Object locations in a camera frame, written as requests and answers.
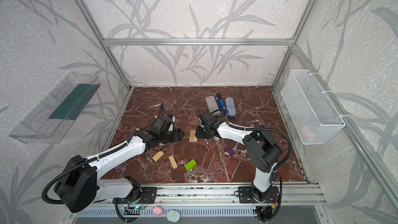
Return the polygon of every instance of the wallpaper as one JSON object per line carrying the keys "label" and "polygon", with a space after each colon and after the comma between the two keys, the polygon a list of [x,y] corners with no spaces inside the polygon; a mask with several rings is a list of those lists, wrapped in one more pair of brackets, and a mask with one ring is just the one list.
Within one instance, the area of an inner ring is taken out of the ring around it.
{"label": "wallpaper", "polygon": [[275,87],[275,96],[305,175],[311,183],[321,185],[335,222],[337,224],[398,223],[398,212],[344,130],[324,144],[306,146],[302,144],[281,96],[292,69],[303,69],[294,55],[291,55]]}
{"label": "wallpaper", "polygon": [[85,0],[106,38],[289,38],[308,0]]}
{"label": "wallpaper", "polygon": [[112,52],[132,85],[239,86],[271,85],[286,49],[286,46],[116,46]]}
{"label": "wallpaper", "polygon": [[[43,187],[71,157],[105,148],[128,89],[73,0],[0,0],[0,19],[0,223],[55,223],[63,206],[44,203]],[[101,86],[61,142],[9,137],[69,72],[98,75]]]}
{"label": "wallpaper", "polygon": [[397,2],[319,0],[299,41],[396,180]]}

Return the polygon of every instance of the purple object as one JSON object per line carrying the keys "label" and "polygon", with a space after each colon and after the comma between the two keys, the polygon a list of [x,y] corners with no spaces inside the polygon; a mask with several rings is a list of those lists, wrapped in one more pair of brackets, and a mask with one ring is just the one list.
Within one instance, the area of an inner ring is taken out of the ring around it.
{"label": "purple object", "polygon": [[232,157],[233,155],[235,155],[235,152],[234,152],[234,150],[233,150],[231,147],[225,147],[225,148],[224,148],[224,151],[225,151],[226,153],[228,153],[228,155],[229,155],[230,157]]}

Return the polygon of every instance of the mesh basket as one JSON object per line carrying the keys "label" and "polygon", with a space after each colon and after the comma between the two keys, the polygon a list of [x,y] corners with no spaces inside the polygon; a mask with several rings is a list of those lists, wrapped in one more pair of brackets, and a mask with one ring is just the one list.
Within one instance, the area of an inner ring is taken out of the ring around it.
{"label": "mesh basket", "polygon": [[292,70],[281,94],[303,144],[323,144],[346,125],[309,70]]}

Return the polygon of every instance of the marble surface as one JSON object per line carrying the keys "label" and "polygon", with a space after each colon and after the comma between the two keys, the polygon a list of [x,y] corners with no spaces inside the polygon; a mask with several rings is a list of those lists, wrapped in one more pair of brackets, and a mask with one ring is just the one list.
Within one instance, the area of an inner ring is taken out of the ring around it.
{"label": "marble surface", "polygon": [[[181,128],[185,136],[181,142],[167,144],[162,150],[163,157],[157,162],[152,159],[157,152],[150,150],[122,163],[103,179],[131,176],[138,183],[252,182],[256,167],[242,144],[214,138],[189,142],[190,130],[200,125],[198,116],[207,110],[205,97],[217,92],[223,98],[232,97],[235,101],[236,116],[230,118],[232,123],[244,126],[263,124],[286,132],[270,87],[134,88],[111,147],[126,140],[136,128],[149,124],[161,102],[164,102],[164,112],[176,117],[175,126]],[[287,142],[278,134],[274,137],[281,144],[284,157]],[[224,151],[225,147],[231,147],[235,154],[230,157]],[[178,168],[172,168],[168,159],[170,155],[174,156]],[[184,164],[192,159],[195,159],[197,166],[187,172]],[[305,181],[294,152],[279,172],[284,181]]]}

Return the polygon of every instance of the pink ball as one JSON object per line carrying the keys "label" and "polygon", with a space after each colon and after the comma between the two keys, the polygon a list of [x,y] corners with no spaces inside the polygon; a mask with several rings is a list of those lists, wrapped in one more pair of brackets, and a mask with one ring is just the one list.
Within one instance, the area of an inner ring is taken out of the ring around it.
{"label": "pink ball", "polygon": [[152,209],[152,213],[161,216],[163,214],[163,209],[159,206],[156,206]]}

